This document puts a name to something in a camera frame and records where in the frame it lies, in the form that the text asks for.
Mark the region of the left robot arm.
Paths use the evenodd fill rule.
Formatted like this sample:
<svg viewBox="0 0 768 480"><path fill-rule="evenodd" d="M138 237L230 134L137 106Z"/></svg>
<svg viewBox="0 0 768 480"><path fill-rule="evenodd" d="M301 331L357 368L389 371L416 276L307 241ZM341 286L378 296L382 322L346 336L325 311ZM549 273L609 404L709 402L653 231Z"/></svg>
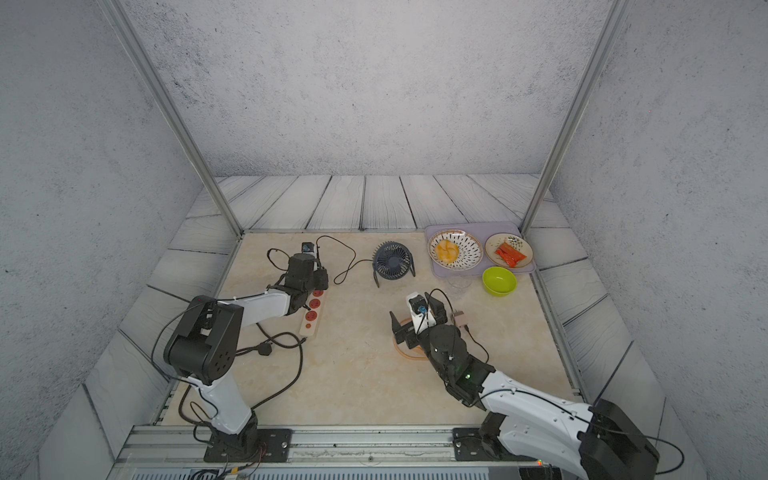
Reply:
<svg viewBox="0 0 768 480"><path fill-rule="evenodd" d="M328 273L312 253L297 253L287 271L265 291L231 299L195 297L171 334L163 360L198 390L211 427L238 435L254 418L230 372L241 330L264 320L289 316L310 295L328 288Z"/></svg>

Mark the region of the orange desk fan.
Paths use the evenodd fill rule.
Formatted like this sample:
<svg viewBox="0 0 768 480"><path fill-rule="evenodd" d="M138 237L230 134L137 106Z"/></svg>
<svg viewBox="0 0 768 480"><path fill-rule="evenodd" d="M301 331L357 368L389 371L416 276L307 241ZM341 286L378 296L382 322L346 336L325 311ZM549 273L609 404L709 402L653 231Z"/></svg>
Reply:
<svg viewBox="0 0 768 480"><path fill-rule="evenodd" d="M428 360L423 348L419 344L416 344L413 348L410 348L406 341L398 343L397 339L393 338L393 345L395 350L405 359L413 361Z"/></svg>

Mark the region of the plate with red food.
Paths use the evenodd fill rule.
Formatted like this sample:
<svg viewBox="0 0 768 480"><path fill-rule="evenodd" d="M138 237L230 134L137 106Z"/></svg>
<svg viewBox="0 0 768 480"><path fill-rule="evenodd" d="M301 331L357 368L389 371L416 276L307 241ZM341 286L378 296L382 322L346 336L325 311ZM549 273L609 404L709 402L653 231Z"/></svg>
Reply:
<svg viewBox="0 0 768 480"><path fill-rule="evenodd" d="M521 237L510 233L497 233L485 242L485 253L497 266L521 269L533 263L532 247Z"/></svg>

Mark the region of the aluminium front rail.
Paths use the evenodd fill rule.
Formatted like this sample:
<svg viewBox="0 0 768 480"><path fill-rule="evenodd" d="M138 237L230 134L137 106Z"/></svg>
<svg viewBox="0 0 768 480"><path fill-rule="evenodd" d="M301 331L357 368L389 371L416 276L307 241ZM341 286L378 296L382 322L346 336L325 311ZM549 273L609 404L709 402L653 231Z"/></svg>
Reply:
<svg viewBox="0 0 768 480"><path fill-rule="evenodd" d="M534 454L521 461L459 462L454 458L449 426L293 426L288 460L285 463L205 463L210 433L190 427L135 427L117 455L110 476L125 478L140 469L176 469L186 478L198 470L214 468L255 469L266 467L452 467L472 465L517 465L525 468L557 466Z"/></svg>

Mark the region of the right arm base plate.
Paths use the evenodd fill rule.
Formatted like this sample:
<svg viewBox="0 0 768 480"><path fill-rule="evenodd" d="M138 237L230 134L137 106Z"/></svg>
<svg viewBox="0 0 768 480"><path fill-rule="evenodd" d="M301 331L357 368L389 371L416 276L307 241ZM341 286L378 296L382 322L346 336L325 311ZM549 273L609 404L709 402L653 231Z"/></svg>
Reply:
<svg viewBox="0 0 768 480"><path fill-rule="evenodd" d="M459 462L521 461L522 456L508 451L499 440L499 432L485 427L452 430L454 458Z"/></svg>

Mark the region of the green bowl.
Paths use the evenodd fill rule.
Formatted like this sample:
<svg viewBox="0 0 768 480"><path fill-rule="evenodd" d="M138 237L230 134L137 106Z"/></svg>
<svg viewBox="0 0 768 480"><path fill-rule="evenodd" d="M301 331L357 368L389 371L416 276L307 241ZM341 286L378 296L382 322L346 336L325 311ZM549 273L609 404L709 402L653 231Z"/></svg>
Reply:
<svg viewBox="0 0 768 480"><path fill-rule="evenodd" d="M516 290L518 280L510 270L494 266L483 272L482 284L489 295L505 297Z"/></svg>

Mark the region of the right aluminium frame post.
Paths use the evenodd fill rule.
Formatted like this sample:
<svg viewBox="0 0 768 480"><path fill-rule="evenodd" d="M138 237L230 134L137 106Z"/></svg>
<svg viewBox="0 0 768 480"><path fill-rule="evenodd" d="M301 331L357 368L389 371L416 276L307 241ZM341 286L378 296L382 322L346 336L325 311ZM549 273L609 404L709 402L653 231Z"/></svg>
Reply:
<svg viewBox="0 0 768 480"><path fill-rule="evenodd" d="M612 3L596 45L586 64L567 114L556 137L550 154L540 173L538 184L523 217L519 231L526 236L533 227L538 211L544 202L547 190L551 187L556 174L563 163L570 142L589 103L590 96L605 68L610 51L626 20L632 2L616 0Z"/></svg>

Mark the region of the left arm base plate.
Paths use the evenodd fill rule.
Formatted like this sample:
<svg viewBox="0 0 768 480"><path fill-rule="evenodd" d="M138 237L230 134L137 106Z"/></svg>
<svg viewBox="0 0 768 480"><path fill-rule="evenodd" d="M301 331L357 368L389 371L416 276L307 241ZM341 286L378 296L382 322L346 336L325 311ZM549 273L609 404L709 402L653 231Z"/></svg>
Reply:
<svg viewBox="0 0 768 480"><path fill-rule="evenodd" d="M205 463L285 463L293 430L288 428L251 428L240 434L215 430L203 456Z"/></svg>

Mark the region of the purple tray mat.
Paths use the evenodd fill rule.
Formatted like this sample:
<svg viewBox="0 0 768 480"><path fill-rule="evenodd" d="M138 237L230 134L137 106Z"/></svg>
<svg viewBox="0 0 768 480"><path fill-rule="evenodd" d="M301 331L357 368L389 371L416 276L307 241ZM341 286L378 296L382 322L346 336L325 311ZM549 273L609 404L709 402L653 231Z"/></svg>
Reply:
<svg viewBox="0 0 768 480"><path fill-rule="evenodd" d="M485 250L485 245L489 238L495 234L510 234L518 236L520 234L518 227L513 222L485 222L485 223L464 223L464 224L452 224L452 225L432 225L427 226L425 229L425 238L427 239L428 250L431 250L431 241L438 233L448 230L463 230L472 235L480 244L483 251L483 258L472 268L467 270L452 270L447 267L439 266L438 263L432 261L432 269L434 274L440 278L449 277L472 277L481 276L483 271L492 266L497 266L497 263Z"/></svg>

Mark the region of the left aluminium frame post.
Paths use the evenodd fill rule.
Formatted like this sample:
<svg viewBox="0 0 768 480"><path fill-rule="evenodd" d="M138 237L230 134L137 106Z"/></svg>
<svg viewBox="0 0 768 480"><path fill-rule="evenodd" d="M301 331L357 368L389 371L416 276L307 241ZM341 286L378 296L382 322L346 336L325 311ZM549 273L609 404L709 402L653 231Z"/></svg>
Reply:
<svg viewBox="0 0 768 480"><path fill-rule="evenodd" d="M184 122L178 108L173 102L160 74L152 63L139 35L132 25L122 3L118 0L99 0L106 19L112 26L119 42L129 57L137 73L149 89L163 118L179 142L184 154L195 170L206 192L210 195L215 207L223 215L230 230L238 238L242 238L245 229L237 220L229 202L214 179L211 168L205 161L199 147L194 141L189 128Z"/></svg>

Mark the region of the aluminium frame post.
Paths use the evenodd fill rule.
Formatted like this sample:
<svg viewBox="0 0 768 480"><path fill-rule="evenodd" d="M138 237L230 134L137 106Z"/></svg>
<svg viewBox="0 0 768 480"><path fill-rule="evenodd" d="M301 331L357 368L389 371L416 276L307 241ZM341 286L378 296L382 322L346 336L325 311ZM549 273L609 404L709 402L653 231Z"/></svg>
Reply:
<svg viewBox="0 0 768 480"><path fill-rule="evenodd" d="M567 114L556 137L550 154L540 173L538 184L523 217L519 231L526 236L533 227L538 211L544 202L547 190L551 187L556 174L563 163L570 142L589 103L590 96L605 68L610 51L626 20L632 2L616 0L612 3L596 45L586 64Z"/></svg>
<svg viewBox="0 0 768 480"><path fill-rule="evenodd" d="M195 170L206 192L210 195L215 207L223 215L230 230L238 238L242 238L245 229L237 220L229 202L214 179L211 168L205 161L199 147L194 141L189 128L184 122L178 108L173 102L160 74L152 63L139 35L132 25L122 3L118 0L99 0L106 19L112 26L119 42L129 57L137 73L149 89L163 118L179 142L184 154Z"/></svg>

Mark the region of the pink plug adapter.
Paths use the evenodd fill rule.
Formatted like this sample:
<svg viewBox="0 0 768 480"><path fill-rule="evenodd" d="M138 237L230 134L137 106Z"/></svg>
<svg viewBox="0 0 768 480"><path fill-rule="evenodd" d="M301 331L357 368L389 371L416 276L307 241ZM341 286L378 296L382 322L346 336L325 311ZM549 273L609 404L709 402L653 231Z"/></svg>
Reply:
<svg viewBox="0 0 768 480"><path fill-rule="evenodd" d="M468 325L468 317L461 310L455 311L452 314L452 321L457 328L463 328Z"/></svg>

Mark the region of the black desk fan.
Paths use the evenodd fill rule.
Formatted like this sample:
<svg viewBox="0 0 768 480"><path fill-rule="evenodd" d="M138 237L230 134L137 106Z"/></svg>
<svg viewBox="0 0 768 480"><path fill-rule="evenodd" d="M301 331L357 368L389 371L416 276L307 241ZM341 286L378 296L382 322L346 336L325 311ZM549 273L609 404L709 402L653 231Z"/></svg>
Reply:
<svg viewBox="0 0 768 480"><path fill-rule="evenodd" d="M416 276L414 258L402 243L386 241L374 252L373 279L377 287L380 280L398 280L410 273Z"/></svg>

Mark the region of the beige power strip red sockets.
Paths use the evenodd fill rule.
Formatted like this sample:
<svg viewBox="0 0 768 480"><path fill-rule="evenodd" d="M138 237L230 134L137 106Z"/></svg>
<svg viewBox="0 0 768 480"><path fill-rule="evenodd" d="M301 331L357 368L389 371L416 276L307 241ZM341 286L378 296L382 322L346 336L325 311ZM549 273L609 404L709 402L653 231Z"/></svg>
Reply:
<svg viewBox="0 0 768 480"><path fill-rule="evenodd" d="M302 311L304 314L298 335L303 338L312 338L315 336L320 319L322 318L323 305L325 301L323 290L315 290L307 301L307 304Z"/></svg>

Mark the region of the patterned bowl with yellow food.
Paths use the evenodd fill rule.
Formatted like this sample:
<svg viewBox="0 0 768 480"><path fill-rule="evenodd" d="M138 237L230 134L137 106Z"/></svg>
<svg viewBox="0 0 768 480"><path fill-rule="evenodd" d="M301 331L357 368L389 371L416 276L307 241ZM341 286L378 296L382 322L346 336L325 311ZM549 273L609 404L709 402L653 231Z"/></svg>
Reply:
<svg viewBox="0 0 768 480"><path fill-rule="evenodd" d="M468 271L478 266L484 252L479 241L464 230L443 230L427 242L432 261L450 271Z"/></svg>

